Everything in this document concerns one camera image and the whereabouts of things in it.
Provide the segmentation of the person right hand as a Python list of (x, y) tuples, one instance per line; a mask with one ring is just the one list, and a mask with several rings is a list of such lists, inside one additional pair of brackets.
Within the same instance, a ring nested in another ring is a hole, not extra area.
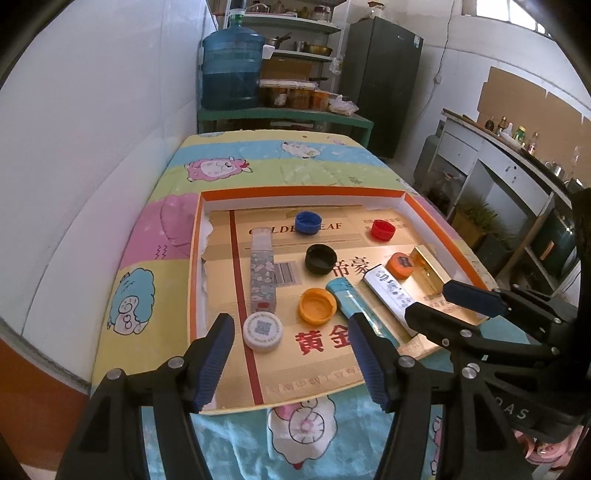
[(570, 440), (547, 443), (526, 438), (526, 460), (533, 465), (549, 465), (550, 468), (564, 469), (570, 462), (574, 449)]

